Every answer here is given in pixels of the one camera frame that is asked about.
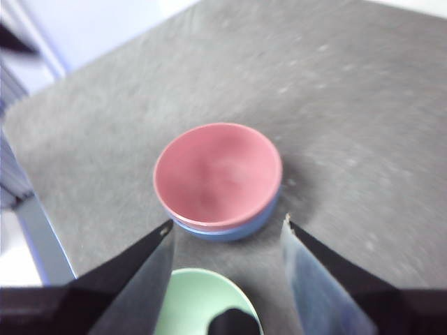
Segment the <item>pink bowl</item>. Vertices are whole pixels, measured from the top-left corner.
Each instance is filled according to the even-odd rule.
[[[154,187],[163,206],[181,222],[221,230],[262,211],[277,194],[281,175],[279,153],[263,134],[239,124],[207,124],[163,150]]]

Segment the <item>floor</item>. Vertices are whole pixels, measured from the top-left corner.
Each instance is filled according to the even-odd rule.
[[[444,0],[372,1],[447,18]],[[41,285],[20,222],[11,210],[1,212],[0,238],[0,286]]]

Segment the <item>green plate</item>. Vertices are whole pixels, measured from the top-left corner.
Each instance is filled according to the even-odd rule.
[[[155,334],[206,335],[211,320],[229,308],[238,308],[259,323],[249,299],[228,278],[205,269],[174,270]]]

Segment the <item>bowl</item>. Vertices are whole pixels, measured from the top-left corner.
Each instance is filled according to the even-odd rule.
[[[174,139],[154,168],[154,188],[177,221],[199,230],[248,223],[274,199],[281,158],[273,143],[240,124],[199,126]]]
[[[155,334],[206,335],[212,319],[230,308],[248,313],[259,323],[247,296],[228,278],[206,269],[174,270],[166,289]]]
[[[252,218],[249,222],[225,230],[215,230],[211,232],[204,231],[199,230],[197,228],[189,227],[188,225],[185,225],[183,222],[178,221],[176,218],[173,218],[173,220],[181,228],[185,229],[187,232],[191,233],[195,237],[198,237],[199,239],[205,239],[207,241],[215,241],[215,242],[236,241],[238,239],[248,237],[249,235],[255,233],[265,225],[265,223],[267,222],[267,220],[274,211],[278,197],[279,195],[275,196],[273,201],[271,201],[271,203],[266,208],[264,208],[264,210],[261,213]]]

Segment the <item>gray countertop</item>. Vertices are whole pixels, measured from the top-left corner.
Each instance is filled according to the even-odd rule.
[[[176,229],[176,267],[233,279],[298,333],[284,214],[399,287],[447,288],[447,21],[362,1],[203,1],[9,110],[6,133],[77,274],[166,220],[162,148],[214,121],[284,162],[274,217],[231,244]]]

